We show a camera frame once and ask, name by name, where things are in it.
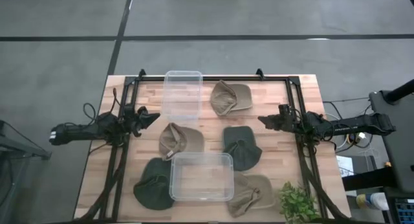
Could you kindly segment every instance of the transparent plastic box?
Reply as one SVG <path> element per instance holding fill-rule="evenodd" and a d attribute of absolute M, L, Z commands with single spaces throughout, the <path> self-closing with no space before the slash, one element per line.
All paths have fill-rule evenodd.
<path fill-rule="evenodd" d="M 233 159 L 228 153 L 177 153 L 169 195 L 176 201 L 229 201 L 234 195 Z"/>
<path fill-rule="evenodd" d="M 168 71 L 164 79 L 161 114 L 170 122 L 198 120 L 201 113 L 202 74 Z"/>

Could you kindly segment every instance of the dark green bucket hat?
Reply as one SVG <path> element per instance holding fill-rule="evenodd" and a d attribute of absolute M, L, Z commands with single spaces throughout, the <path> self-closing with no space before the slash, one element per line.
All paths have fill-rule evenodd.
<path fill-rule="evenodd" d="M 171 161 L 151 159 L 142 173 L 141 180 L 134 186 L 136 199 L 151 210 L 171 208 L 174 200 L 169 195 Z"/>
<path fill-rule="evenodd" d="M 223 153 L 233 157 L 234 170 L 249 170 L 260 160 L 262 150 L 256 146 L 253 131 L 248 126 L 225 128 L 223 143 Z"/>

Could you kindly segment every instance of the beige bucket hat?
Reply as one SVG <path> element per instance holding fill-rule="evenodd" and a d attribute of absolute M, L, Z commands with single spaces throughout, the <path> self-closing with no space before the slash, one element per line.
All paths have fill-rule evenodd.
<path fill-rule="evenodd" d="M 160 136 L 159 150 L 162 160 L 168 161 L 182 151 L 203 152 L 204 137 L 196 129 L 169 123 Z"/>
<path fill-rule="evenodd" d="M 275 202 L 272 184 L 267 177 L 234 172 L 234 196 L 226 203 L 233 218 L 245 214 L 249 209 L 271 207 Z"/>
<path fill-rule="evenodd" d="M 217 115 L 227 115 L 231 111 L 252 107 L 252 92 L 247 85 L 227 84 L 220 80 L 213 88 L 210 103 Z"/>

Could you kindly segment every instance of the gray floor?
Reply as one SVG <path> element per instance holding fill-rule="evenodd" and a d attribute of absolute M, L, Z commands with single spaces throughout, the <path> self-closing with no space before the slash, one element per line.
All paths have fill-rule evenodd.
<path fill-rule="evenodd" d="M 115 36 L 125 0 L 0 0 L 0 36 Z M 134 0 L 125 34 L 413 34 L 409 0 Z M 88 142 L 48 143 L 101 99 L 113 42 L 0 42 L 0 118 L 53 151 L 32 159 L 15 223 L 71 219 Z M 115 74 L 317 74 L 324 100 L 367 96 L 414 77 L 413 39 L 124 42 Z M 365 100 L 339 103 L 344 117 Z M 336 115 L 332 107 L 326 110 Z M 387 161 L 379 137 L 377 164 Z M 351 149 L 348 154 L 364 155 Z"/>

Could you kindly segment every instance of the green plant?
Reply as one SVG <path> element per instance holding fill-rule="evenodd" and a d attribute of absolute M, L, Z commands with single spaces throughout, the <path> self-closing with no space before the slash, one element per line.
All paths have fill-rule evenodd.
<path fill-rule="evenodd" d="M 314 208 L 315 198 L 308 197 L 303 188 L 295 188 L 286 182 L 279 191 L 282 211 L 289 224 L 300 224 L 318 218 L 319 214 Z"/>

